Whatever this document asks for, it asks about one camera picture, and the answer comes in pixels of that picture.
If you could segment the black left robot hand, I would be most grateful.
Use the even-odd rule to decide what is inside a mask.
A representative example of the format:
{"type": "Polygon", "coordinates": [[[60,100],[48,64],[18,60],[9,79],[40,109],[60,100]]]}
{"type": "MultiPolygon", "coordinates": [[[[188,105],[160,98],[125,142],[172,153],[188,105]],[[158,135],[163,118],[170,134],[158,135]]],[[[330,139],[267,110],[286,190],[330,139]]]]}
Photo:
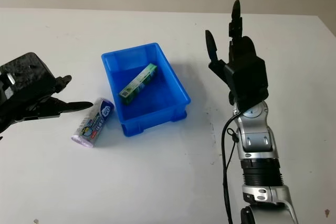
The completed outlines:
{"type": "Polygon", "coordinates": [[[32,104],[17,107],[14,110],[6,111],[1,108],[1,132],[18,122],[57,118],[62,113],[77,112],[92,106],[93,103],[88,101],[64,102],[49,95],[46,98],[42,98],[32,104]]]}

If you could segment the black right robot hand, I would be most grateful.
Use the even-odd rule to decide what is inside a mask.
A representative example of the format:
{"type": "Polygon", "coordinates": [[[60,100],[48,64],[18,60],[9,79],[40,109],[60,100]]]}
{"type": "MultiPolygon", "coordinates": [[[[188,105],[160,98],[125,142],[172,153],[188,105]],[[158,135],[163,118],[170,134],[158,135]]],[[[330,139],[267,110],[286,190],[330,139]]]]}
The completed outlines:
{"type": "Polygon", "coordinates": [[[265,61],[256,54],[253,41],[243,36],[243,18],[240,1],[235,0],[232,21],[229,23],[229,60],[217,57],[217,47],[209,30],[205,31],[206,47],[210,58],[208,67],[230,89],[229,101],[240,111],[246,111],[268,98],[268,80],[265,61]]]}

